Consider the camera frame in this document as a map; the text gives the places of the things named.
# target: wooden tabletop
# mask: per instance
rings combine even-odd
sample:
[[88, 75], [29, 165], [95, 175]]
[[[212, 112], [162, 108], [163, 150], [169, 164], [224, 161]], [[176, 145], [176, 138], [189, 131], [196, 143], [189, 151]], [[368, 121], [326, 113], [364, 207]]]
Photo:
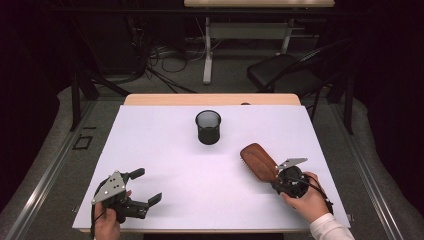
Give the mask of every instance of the wooden tabletop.
[[297, 105], [295, 94], [268, 93], [213, 93], [213, 94], [130, 94], [124, 105]]

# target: white table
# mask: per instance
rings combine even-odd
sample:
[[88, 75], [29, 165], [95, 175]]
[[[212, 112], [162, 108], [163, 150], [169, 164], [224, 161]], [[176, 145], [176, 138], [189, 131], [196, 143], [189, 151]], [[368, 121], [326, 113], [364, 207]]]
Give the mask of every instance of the white table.
[[[186, 7], [194, 8], [318, 8], [333, 7], [334, 0], [184, 0]], [[293, 22], [287, 23], [211, 23], [206, 17], [206, 60], [203, 83], [212, 78], [211, 38], [223, 39], [282, 39], [281, 53], [286, 53], [292, 36]]]
[[[184, 97], [188, 105], [197, 101], [183, 106]], [[296, 99], [293, 94], [130, 95], [119, 110], [73, 228], [89, 231], [90, 201], [102, 180], [115, 170], [145, 168], [144, 176], [128, 182], [131, 198], [147, 202], [162, 192], [162, 201], [150, 208], [146, 219], [127, 218], [122, 231], [308, 231], [308, 223], [242, 162], [240, 150], [253, 142], [277, 163], [308, 158], [299, 167], [318, 174], [336, 218], [350, 226], [309, 116]], [[259, 105], [239, 105], [243, 102]], [[267, 103], [277, 105], [260, 105]], [[194, 122], [205, 109], [222, 117], [221, 139], [211, 146], [198, 141]]]

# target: wooden table edge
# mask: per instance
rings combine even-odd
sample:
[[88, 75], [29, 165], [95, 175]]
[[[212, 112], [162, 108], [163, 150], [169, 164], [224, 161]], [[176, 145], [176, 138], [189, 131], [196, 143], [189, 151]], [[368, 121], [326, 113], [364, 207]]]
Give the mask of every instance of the wooden table edge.
[[130, 94], [126, 106], [202, 106], [202, 105], [295, 105], [300, 100], [291, 93], [202, 93]]
[[[89, 228], [80, 228], [82, 233], [90, 233]], [[247, 234], [247, 233], [304, 233], [309, 231], [309, 228], [304, 230], [293, 229], [122, 229], [121, 232], [126, 233], [141, 233], [141, 234]]]

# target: white sleeve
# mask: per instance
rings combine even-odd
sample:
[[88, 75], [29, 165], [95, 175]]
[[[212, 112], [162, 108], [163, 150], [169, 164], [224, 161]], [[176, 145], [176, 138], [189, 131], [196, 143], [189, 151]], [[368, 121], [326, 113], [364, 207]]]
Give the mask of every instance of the white sleeve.
[[312, 236], [317, 240], [355, 239], [349, 229], [339, 223], [331, 213], [312, 222], [310, 228]]

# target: white table leg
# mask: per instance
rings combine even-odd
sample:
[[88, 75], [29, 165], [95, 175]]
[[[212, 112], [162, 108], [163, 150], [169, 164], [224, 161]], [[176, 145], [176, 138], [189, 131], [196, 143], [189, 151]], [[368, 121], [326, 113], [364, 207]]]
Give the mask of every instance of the white table leg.
[[289, 42], [290, 42], [290, 37], [292, 35], [293, 26], [294, 26], [294, 19], [290, 19], [287, 24], [287, 29], [285, 32], [286, 36], [284, 37], [283, 46], [281, 47], [281, 54], [287, 53], [287, 48], [289, 47]]
[[206, 60], [205, 60], [205, 70], [203, 73], [203, 84], [211, 83], [211, 75], [212, 75], [212, 51], [211, 51], [211, 29], [210, 29], [210, 19], [206, 18]]

